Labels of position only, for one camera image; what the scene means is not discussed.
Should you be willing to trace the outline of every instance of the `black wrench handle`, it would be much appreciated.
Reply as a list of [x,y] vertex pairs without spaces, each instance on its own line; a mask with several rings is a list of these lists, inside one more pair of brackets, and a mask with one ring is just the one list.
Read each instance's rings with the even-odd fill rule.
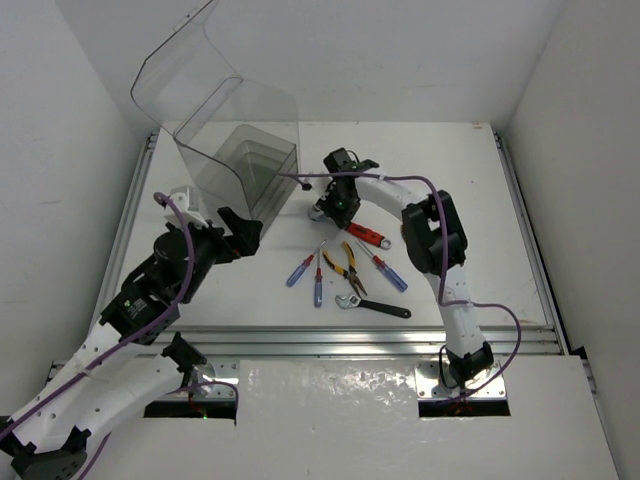
[[358,307],[368,308],[369,310],[386,313],[387,315],[393,315],[394,317],[411,318],[411,310],[402,307],[396,307],[393,305],[387,305],[386,303],[360,300]]

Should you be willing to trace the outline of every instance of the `metal frame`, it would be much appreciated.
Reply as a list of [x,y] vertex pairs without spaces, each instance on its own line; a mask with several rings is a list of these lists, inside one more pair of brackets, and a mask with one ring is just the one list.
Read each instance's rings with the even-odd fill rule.
[[[124,254],[138,210],[142,189],[149,171],[157,140],[152,134],[143,146],[138,165],[127,195],[118,232],[114,240],[107,271],[100,289],[93,322],[116,294]],[[523,326],[520,354],[561,355],[567,353],[564,334],[552,298],[542,260],[524,208],[515,173],[500,137],[496,146],[505,169],[505,176],[518,223],[531,262],[545,318],[546,326]],[[166,346],[173,332],[180,330],[204,355],[217,361],[220,357],[304,357],[304,358],[391,358],[399,356],[432,356],[444,344],[443,328],[226,328],[215,326],[181,326],[169,328],[154,343],[149,355],[156,355]],[[515,328],[484,327],[488,341],[496,355],[508,355],[515,346]]]

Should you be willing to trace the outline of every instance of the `white work surface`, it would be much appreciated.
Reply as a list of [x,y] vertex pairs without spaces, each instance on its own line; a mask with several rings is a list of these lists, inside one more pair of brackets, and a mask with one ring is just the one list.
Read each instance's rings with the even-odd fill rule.
[[[377,161],[390,175],[427,176],[436,187],[451,193],[469,239],[466,265],[473,298],[509,305],[523,324],[547,323],[489,125],[303,123],[301,172],[324,172],[322,160],[339,147],[356,151],[361,159]],[[153,192],[168,193],[188,183],[191,178],[182,158],[163,131],[144,184],[120,281],[151,253],[154,240],[165,231]],[[409,284],[403,294],[375,269],[351,235],[308,219],[307,208],[317,197],[317,193],[297,188],[266,233],[257,255],[214,266],[193,302],[181,307],[182,318],[176,326],[440,326],[435,297],[407,257],[399,222],[367,203],[354,219],[392,240],[392,249],[379,253]],[[323,238],[330,239],[328,249],[342,265],[346,265],[346,255],[340,243],[351,242],[359,277],[369,293],[367,299],[409,308],[413,316],[404,320],[362,308],[340,310],[334,297],[349,293],[350,287],[324,262],[322,308],[313,306],[312,269],[293,288],[287,288],[285,280]],[[482,325],[513,325],[499,310],[480,311],[478,316]]]
[[139,419],[89,480],[617,478],[578,357],[519,357],[510,417],[420,419],[413,363],[243,361],[238,424]]

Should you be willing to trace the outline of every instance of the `screwdriver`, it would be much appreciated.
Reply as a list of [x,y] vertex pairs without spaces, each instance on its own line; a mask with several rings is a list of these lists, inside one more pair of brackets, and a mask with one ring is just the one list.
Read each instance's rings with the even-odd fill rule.
[[[320,246],[318,247],[318,250],[322,248],[322,246],[324,245],[324,243],[327,240],[324,239],[322,241],[322,243],[320,244]],[[298,268],[296,268],[293,273],[291,274],[291,276],[287,279],[287,287],[293,287],[296,282],[298,281],[298,279],[302,276],[302,274],[304,273],[304,271],[307,269],[307,267],[309,265],[311,265],[311,260],[313,260],[313,256],[316,254],[316,252],[313,252],[311,255],[309,255],[307,258],[305,258],[303,260],[303,262],[300,264],[300,266]]]
[[314,290],[313,304],[316,308],[322,306],[322,268],[320,267],[320,248],[316,251],[318,266],[316,267],[316,287]]
[[361,240],[358,240],[358,245],[360,245],[360,247],[365,252],[367,252],[367,255],[371,257],[371,260],[373,260],[373,263],[376,264],[376,267],[378,267],[378,270],[380,270],[380,272],[385,277],[387,277],[387,280],[389,280],[394,287],[396,287],[401,292],[404,292],[407,288],[409,288],[409,285],[407,285],[407,283],[404,280],[402,280],[400,276],[396,272],[394,272],[389,265],[387,265],[384,261],[382,261],[380,257],[375,255],[371,250],[369,250],[369,248]]

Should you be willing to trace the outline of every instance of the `yellow and black pliers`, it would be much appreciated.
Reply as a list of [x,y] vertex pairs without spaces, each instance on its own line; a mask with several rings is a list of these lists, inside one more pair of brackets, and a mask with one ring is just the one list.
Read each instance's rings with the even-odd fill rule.
[[329,267],[331,267],[334,272],[336,272],[338,275],[342,275],[349,281],[349,285],[351,285],[351,288],[353,288],[353,290],[359,296],[362,296],[360,290],[362,290],[362,293],[366,296],[367,291],[362,286],[362,282],[358,278],[358,272],[356,272],[356,257],[353,254],[353,249],[347,242],[342,242],[342,248],[344,248],[345,252],[347,252],[347,257],[349,258],[349,270],[342,268],[336,262],[331,260],[329,252],[327,252],[326,250],[322,251],[322,256],[324,257],[325,262],[327,262],[327,265],[329,265]]

